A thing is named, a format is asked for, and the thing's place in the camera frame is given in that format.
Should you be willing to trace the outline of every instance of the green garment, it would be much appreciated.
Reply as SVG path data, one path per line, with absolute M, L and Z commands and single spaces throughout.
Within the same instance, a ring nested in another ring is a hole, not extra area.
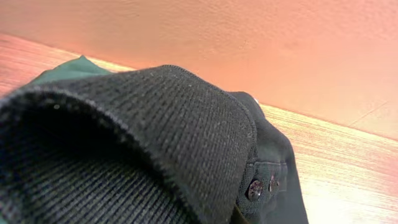
M 97 75 L 109 75 L 110 71 L 100 68 L 85 56 L 65 62 L 52 70 L 47 70 L 30 83 L 39 84 L 71 78 L 86 78 Z

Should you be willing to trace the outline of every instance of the wood grain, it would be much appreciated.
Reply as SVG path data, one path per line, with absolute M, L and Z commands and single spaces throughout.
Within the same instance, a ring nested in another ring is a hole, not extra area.
M 0 95 L 79 54 L 0 34 Z M 112 70 L 132 70 L 90 58 Z M 261 105 L 295 149 L 310 223 L 398 223 L 398 142 Z

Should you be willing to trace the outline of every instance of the orange wall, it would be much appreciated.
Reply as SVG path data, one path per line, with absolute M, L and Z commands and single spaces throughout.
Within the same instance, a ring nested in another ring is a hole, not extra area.
M 0 32 L 398 139 L 395 0 L 2 0 Z

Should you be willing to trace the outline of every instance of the ribbed fabric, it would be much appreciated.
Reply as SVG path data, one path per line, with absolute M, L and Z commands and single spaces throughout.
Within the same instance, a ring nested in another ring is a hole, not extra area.
M 256 148 L 238 100 L 173 66 L 27 86 L 0 123 L 15 223 L 228 223 Z

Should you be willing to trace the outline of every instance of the brown button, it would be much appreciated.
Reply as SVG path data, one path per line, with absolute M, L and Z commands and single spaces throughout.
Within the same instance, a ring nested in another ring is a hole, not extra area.
M 263 190 L 264 184 L 260 180 L 254 180 L 249 186 L 246 197 L 251 201 L 257 200 L 261 196 Z
M 279 181 L 275 180 L 274 175 L 271 176 L 271 180 L 269 180 L 268 191 L 272 192 L 279 186 Z

